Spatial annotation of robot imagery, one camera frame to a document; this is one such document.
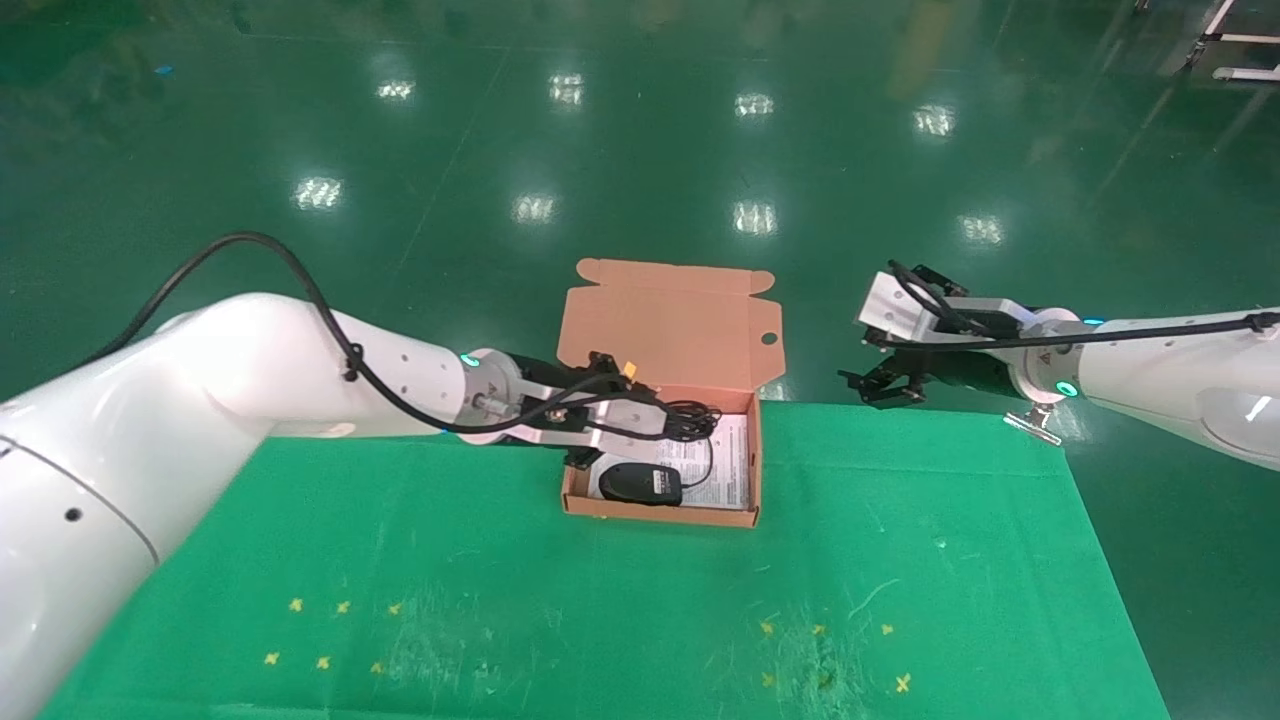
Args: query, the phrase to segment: box lid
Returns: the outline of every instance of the box lid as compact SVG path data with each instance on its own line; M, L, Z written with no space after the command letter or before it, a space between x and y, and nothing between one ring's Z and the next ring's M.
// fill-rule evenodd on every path
M566 365L594 350L652 387L746 392L786 372L782 307L751 297L771 273L588 258L577 274L594 284L568 291L556 352Z

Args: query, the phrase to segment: open cardboard box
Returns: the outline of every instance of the open cardboard box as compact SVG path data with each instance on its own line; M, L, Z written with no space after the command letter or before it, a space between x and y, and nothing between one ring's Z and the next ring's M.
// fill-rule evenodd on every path
M598 500L588 497L590 471L566 466L564 511L754 528L764 462L755 389L786 372L782 306L753 297L773 287L773 275L590 258L579 260L577 274L594 284L568 291L559 361L579 368L591 351L607 352L618 366L634 364L635 380L657 389L660 400L696 400L726 415L746 414L749 501L746 510L719 510Z

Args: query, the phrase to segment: green floor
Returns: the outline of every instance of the green floor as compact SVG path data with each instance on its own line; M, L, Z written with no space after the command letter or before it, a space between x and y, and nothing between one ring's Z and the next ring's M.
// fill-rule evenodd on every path
M1130 8L0 4L0 396L239 228L291 243L351 314L547 357L581 256L768 269L778 400L852 401L835 370L876 360L850 318L888 258L1105 316L1275 305L1280 110L1207 73L1277 59L1162 77L1204 6ZM174 310L247 290L293 292L243 250ZM1059 421L1171 714L1268 715L1280 483L1083 404Z

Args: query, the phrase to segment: instruction sheet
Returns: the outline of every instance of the instruction sheet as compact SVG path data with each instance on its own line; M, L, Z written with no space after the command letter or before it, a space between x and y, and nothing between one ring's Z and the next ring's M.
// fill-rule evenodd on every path
M707 474L708 455L712 455L712 474L707 482L685 489L682 507L719 507L746 510L748 497L746 471L746 415L724 415L712 433L710 446L707 441L658 443L655 465L675 468L680 482L685 486L696 483ZM620 462L635 462L627 457L604 454L591 465L591 482L586 488L590 497L600 495L600 474Z

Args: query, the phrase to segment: white robotic arm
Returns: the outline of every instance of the white robotic arm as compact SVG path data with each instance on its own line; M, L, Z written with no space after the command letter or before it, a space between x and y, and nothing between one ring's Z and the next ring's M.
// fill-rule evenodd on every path
M334 318L387 386L453 425L518 418L576 378L493 350L460 356ZM460 437L652 461L653 441L613 430L657 436L666 419L658 406L613 397ZM351 369L316 306L274 295L243 295L175 318L150 338L0 405L0 720L38 712L268 437L438 432Z
M938 379L1030 400L1029 413L1006 421L1060 445L1046 423L1057 402L1083 397L1280 470L1280 307L1082 320L1061 307L969 297L924 266L891 266L877 273L858 322L869 328L864 342L893 355L867 374L841 373L868 405L923 402L924 384ZM941 292L925 293L932 286Z

